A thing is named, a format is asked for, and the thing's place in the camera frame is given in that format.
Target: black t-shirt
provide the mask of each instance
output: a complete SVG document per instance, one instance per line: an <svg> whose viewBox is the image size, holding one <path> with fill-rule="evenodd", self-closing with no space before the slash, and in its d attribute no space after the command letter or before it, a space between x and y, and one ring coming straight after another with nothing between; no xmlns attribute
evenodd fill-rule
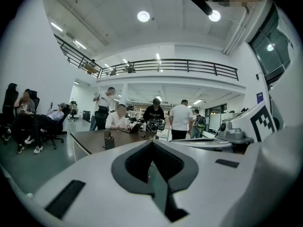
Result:
<svg viewBox="0 0 303 227"><path fill-rule="evenodd" d="M157 111L155 111L153 105L148 106L147 109L145 110L144 115L143 115L144 121L147 122L147 121L149 121L150 119L153 119L153 118L163 119L163 120L165 119L164 118L164 111L160 106L159 106Z"/></svg>

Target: pen holder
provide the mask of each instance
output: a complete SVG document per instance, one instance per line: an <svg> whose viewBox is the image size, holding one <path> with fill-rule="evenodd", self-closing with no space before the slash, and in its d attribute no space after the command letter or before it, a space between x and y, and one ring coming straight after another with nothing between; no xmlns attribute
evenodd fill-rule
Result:
<svg viewBox="0 0 303 227"><path fill-rule="evenodd" d="M105 149L115 148L115 138L110 136L110 131L104 131L104 147Z"/></svg>

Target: round ceiling light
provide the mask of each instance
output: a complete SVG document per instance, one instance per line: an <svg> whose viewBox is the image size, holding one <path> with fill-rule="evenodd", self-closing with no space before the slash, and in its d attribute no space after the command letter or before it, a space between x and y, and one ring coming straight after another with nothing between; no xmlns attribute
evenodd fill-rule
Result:
<svg viewBox="0 0 303 227"><path fill-rule="evenodd" d="M150 14L146 11L141 11L138 13L137 17L141 22L146 22L150 19Z"/></svg>
<svg viewBox="0 0 303 227"><path fill-rule="evenodd" d="M220 20L221 15L218 11L213 10L213 14L208 16L211 21L217 22Z"/></svg>
<svg viewBox="0 0 303 227"><path fill-rule="evenodd" d="M273 51L273 50L274 50L274 47L273 47L271 44L269 44L269 45L267 46L267 50L268 50L268 51Z"/></svg>

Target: backpack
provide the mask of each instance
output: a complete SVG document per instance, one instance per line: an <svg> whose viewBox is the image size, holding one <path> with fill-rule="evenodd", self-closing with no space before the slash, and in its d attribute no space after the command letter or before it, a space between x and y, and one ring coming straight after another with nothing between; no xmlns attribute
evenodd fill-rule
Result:
<svg viewBox="0 0 303 227"><path fill-rule="evenodd" d="M205 117L198 114L196 121L194 122L194 126L196 126L197 128L204 128L205 124L206 124Z"/></svg>

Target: metal railing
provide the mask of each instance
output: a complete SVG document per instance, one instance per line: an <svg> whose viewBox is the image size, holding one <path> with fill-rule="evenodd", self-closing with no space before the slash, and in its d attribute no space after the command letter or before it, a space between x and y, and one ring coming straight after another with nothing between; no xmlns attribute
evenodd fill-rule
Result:
<svg viewBox="0 0 303 227"><path fill-rule="evenodd" d="M224 76L239 80L237 69L234 67L213 63L209 61L185 60L185 59L161 59L132 61L104 68L99 78L120 75L121 73L136 73L140 71L185 71L210 73L216 76Z"/></svg>
<svg viewBox="0 0 303 227"><path fill-rule="evenodd" d="M64 40L54 35L57 39L58 44L66 56L69 64L76 66L79 69L86 71L88 74L92 75L95 78L99 78L102 72L102 67L93 62L90 58L82 54L73 48L70 44L66 43Z"/></svg>

